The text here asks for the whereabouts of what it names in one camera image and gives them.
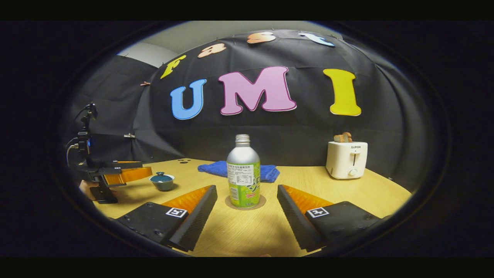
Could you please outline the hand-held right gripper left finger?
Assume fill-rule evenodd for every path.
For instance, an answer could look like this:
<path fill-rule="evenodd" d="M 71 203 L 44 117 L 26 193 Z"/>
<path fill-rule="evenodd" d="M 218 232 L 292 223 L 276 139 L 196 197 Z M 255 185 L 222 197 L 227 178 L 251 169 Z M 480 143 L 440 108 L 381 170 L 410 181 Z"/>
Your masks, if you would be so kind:
<path fill-rule="evenodd" d="M 116 222 L 160 245 L 193 251 L 217 197 L 217 187 L 207 185 L 162 204 L 147 202 Z"/>

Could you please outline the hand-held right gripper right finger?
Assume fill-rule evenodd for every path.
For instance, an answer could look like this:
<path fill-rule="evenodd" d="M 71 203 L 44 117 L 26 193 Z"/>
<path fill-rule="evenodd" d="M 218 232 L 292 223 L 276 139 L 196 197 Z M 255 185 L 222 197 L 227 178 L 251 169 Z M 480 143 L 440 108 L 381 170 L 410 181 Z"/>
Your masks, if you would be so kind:
<path fill-rule="evenodd" d="M 288 185 L 278 185 L 277 200 L 301 249 L 341 248 L 382 223 L 349 202 L 331 203 Z"/>

